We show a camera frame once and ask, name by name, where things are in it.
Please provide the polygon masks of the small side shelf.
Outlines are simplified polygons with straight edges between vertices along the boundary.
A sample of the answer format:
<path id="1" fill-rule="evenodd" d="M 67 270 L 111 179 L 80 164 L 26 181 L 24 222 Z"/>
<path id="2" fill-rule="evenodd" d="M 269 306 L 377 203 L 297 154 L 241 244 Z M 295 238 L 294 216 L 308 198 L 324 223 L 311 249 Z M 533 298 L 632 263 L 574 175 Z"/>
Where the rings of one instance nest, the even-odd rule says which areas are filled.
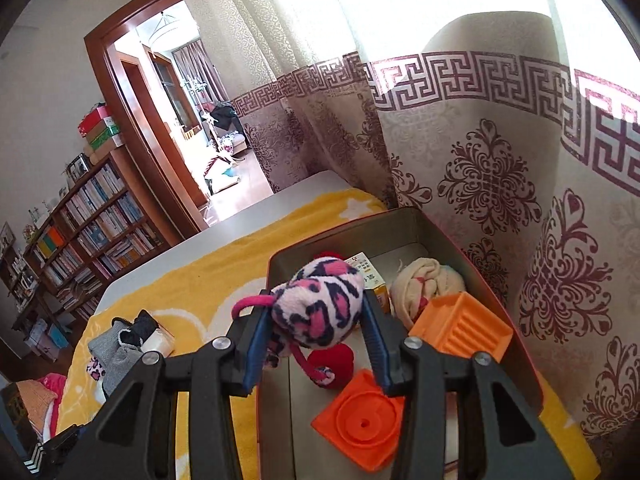
<path id="1" fill-rule="evenodd" d="M 6 240 L 1 242 L 1 281 L 18 313 L 22 313 L 35 299 L 38 278 L 23 256 Z"/>

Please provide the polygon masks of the pink leopard sock ball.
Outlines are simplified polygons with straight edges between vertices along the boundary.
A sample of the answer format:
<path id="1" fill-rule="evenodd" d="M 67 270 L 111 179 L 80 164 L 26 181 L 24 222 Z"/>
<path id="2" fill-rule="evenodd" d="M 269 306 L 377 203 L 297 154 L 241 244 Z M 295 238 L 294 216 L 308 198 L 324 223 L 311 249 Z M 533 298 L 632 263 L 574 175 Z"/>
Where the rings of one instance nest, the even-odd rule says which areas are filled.
<path id="1" fill-rule="evenodd" d="M 265 364 L 276 367 L 290 356 L 314 382 L 323 375 L 308 363 L 308 354 L 344 344 L 360 321 L 363 299 L 357 269 L 345 260 L 316 259 L 269 292 L 239 300 L 231 315 L 238 318 L 247 308 L 267 310 L 272 329 Z"/>

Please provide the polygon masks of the black sock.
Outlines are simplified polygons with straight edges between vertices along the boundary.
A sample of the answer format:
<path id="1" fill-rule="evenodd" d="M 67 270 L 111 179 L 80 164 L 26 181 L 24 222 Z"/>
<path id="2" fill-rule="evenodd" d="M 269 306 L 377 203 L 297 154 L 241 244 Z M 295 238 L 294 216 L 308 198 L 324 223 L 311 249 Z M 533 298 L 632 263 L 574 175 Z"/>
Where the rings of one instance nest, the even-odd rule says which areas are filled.
<path id="1" fill-rule="evenodd" d="M 141 310 L 134 322 L 118 333 L 118 342 L 122 347 L 140 350 L 157 329 L 157 320 L 147 310 Z"/>

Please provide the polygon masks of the cream pastel sock ball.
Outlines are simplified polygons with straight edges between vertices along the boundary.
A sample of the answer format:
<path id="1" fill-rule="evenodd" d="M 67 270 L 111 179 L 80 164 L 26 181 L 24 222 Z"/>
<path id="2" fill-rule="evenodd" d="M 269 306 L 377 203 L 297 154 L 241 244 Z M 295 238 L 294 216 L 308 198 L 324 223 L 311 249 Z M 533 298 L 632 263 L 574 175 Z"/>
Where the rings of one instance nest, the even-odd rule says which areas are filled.
<path id="1" fill-rule="evenodd" d="M 413 328 L 424 308 L 435 297 L 465 292 L 461 274 L 434 258 L 417 258 L 405 266 L 390 286 L 396 318 L 407 330 Z"/>

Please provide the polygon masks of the grey knit sock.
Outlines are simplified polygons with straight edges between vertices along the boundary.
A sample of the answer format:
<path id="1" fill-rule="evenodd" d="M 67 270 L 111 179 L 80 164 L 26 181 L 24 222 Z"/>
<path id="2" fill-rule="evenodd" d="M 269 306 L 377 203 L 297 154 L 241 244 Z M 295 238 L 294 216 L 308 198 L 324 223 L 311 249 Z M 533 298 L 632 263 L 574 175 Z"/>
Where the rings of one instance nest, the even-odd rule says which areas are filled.
<path id="1" fill-rule="evenodd" d="M 141 358 L 142 340 L 132 325 L 114 318 L 111 327 L 88 343 L 88 349 L 104 369 L 102 390 L 107 398 Z"/>

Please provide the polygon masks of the orange ridged cube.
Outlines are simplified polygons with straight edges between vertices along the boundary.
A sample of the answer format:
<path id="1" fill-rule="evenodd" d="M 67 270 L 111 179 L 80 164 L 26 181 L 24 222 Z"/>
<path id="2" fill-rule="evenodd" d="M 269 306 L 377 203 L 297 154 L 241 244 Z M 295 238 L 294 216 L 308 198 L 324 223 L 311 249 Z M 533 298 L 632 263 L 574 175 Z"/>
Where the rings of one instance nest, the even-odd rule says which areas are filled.
<path id="1" fill-rule="evenodd" d="M 439 352 L 472 358 L 487 352 L 500 362 L 514 330 L 467 292 L 431 299 L 409 330 L 410 337 L 426 342 Z"/>

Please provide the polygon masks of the small yellow cardboard box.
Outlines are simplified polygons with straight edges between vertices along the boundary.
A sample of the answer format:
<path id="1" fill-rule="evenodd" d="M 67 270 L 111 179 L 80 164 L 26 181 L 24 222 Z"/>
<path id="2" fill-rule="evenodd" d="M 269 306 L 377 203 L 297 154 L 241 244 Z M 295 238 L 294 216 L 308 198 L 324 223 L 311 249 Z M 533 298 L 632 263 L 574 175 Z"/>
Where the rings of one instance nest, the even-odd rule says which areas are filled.
<path id="1" fill-rule="evenodd" d="M 366 254 L 358 252 L 358 254 L 347 258 L 346 262 L 360 272 L 363 277 L 364 288 L 374 292 L 382 310 L 385 313 L 390 313 L 390 296 L 388 296 L 386 281 Z"/>

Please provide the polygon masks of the red tin box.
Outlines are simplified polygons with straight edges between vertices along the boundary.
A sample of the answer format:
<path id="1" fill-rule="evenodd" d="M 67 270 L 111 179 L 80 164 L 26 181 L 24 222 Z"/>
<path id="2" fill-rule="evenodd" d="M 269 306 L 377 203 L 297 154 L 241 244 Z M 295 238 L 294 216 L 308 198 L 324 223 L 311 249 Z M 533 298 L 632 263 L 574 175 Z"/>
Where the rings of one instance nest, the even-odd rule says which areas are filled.
<path id="1" fill-rule="evenodd" d="M 449 263 L 468 291 L 500 320 L 506 309 L 471 261 L 419 209 L 402 207 L 357 219 L 284 248 L 272 256 L 268 282 L 282 283 L 323 249 L 342 256 L 358 250 L 388 266 L 412 245 Z M 409 335 L 367 294 L 363 340 L 376 381 L 391 396 L 408 402 L 402 418 L 395 479 L 440 479 L 445 474 L 446 396 L 456 396 L 461 479 L 565 479 L 562 455 L 538 416 L 542 392 L 520 337 L 502 360 L 485 351 L 468 358 L 447 356 Z"/>

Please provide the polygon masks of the orange number six cube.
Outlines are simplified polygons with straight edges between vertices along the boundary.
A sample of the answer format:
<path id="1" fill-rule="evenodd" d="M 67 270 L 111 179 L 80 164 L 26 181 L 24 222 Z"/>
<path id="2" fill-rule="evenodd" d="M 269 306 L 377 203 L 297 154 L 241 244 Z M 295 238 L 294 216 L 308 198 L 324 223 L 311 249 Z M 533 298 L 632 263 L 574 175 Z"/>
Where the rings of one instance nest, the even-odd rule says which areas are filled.
<path id="1" fill-rule="evenodd" d="M 360 370 L 310 423 L 360 469 L 381 471 L 396 455 L 405 401 L 390 398 Z"/>

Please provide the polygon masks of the stacked coloured boxes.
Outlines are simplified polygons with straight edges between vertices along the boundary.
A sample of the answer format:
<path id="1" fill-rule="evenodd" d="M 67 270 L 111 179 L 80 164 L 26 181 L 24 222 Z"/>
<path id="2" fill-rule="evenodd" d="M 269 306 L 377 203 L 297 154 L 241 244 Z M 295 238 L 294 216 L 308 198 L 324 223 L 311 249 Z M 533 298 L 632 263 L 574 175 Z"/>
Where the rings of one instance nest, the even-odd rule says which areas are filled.
<path id="1" fill-rule="evenodd" d="M 104 159 L 111 151 L 125 145 L 119 126 L 104 103 L 96 104 L 82 118 L 78 125 L 78 132 L 85 142 L 84 153 L 93 165 Z"/>

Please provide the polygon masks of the patterned curtain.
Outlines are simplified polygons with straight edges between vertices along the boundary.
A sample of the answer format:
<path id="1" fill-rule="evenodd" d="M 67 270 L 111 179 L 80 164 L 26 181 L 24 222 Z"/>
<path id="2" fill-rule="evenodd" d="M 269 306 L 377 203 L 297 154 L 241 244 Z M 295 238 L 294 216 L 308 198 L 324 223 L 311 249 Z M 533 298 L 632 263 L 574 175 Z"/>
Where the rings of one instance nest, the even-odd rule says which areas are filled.
<path id="1" fill-rule="evenodd" d="M 420 208 L 591 440 L 639 418 L 639 60 L 602 0 L 184 0 L 269 184 Z"/>

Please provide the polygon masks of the wooden bookshelf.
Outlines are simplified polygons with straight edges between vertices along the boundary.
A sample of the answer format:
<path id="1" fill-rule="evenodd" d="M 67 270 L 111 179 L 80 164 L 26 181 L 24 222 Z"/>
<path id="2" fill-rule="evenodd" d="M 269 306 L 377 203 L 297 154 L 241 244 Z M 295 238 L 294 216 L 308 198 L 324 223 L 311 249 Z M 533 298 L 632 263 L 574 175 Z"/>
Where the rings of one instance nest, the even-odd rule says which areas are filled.
<path id="1" fill-rule="evenodd" d="M 115 148 L 60 199 L 24 258 L 64 311 L 88 316 L 108 285 L 179 240 L 128 150 Z"/>

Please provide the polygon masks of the bagged white bandage roll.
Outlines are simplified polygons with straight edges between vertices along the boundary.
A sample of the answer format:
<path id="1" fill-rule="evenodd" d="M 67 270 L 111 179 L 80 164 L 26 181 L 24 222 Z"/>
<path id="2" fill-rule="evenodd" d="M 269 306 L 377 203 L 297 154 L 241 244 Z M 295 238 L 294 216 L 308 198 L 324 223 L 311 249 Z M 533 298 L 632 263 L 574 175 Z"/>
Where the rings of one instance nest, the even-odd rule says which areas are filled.
<path id="1" fill-rule="evenodd" d="M 162 326 L 158 326 L 142 344 L 140 350 L 142 353 L 154 351 L 161 354 L 164 358 L 169 358 L 175 350 L 175 337 Z"/>

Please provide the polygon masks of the yellow white towel mat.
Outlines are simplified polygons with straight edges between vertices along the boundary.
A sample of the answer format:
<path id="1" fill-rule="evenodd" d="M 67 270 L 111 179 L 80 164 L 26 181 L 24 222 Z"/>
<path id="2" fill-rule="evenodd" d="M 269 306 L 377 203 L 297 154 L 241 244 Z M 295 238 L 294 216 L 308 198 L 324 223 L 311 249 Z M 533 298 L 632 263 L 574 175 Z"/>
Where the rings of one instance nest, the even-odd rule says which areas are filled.
<path id="1" fill-rule="evenodd" d="M 349 188 L 318 195 L 303 205 L 294 200 L 293 206 L 278 209 L 272 198 L 257 204 L 268 206 L 276 216 L 267 220 L 267 214 L 256 214 L 258 220 L 266 220 L 265 226 L 257 234 L 236 237 L 229 244 L 214 250 L 214 242 L 221 242 L 222 235 L 214 235 L 212 240 L 201 235 L 164 252 L 149 263 L 166 263 L 171 255 L 186 251 L 186 265 L 165 273 L 153 283 L 142 280 L 142 266 L 124 276 L 131 278 L 132 284 L 143 285 L 124 299 L 111 300 L 103 297 L 106 307 L 99 307 L 89 318 L 74 352 L 70 370 L 67 373 L 64 394 L 58 407 L 56 435 L 62 434 L 67 427 L 80 426 L 90 422 L 100 407 L 94 397 L 95 379 L 86 372 L 90 360 L 88 342 L 105 332 L 112 318 L 124 318 L 132 321 L 135 314 L 145 308 L 169 330 L 175 337 L 174 354 L 188 353 L 200 348 L 204 342 L 221 335 L 222 329 L 230 324 L 232 300 L 238 300 L 249 292 L 258 292 L 259 285 L 266 284 L 266 272 L 269 257 L 277 249 L 285 248 L 293 242 L 299 242 L 305 236 L 318 234 L 355 220 L 370 216 L 375 212 L 386 211 L 386 207 L 373 195 Z M 558 396 L 549 385 L 542 381 L 544 394 L 549 393 L 551 400 L 544 400 L 541 420 L 565 458 L 576 479 L 597 479 L 600 466 L 596 456 L 590 450 L 587 441 L 579 432 L 577 425 L 570 419 L 562 407 Z M 239 443 L 242 473 L 247 479 L 260 479 L 258 472 L 258 443 L 256 426 L 255 395 L 248 400 L 231 401 L 234 416 L 236 440 Z"/>

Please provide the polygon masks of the wooden door frame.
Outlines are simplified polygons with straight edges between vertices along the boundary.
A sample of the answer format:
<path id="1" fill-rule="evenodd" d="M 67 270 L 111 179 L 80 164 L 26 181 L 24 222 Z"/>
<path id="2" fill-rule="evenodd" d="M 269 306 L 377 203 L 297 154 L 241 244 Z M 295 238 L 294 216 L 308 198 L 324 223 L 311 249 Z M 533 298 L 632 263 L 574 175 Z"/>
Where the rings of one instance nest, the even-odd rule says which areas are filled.
<path id="1" fill-rule="evenodd" d="M 85 36 L 88 57 L 105 104 L 151 194 L 151 220 L 172 247 L 207 229 L 200 213 L 206 198 L 160 118 L 151 89 L 162 85 L 157 73 L 141 68 L 140 58 L 116 50 L 116 41 L 144 21 L 181 0 L 131 0 Z"/>

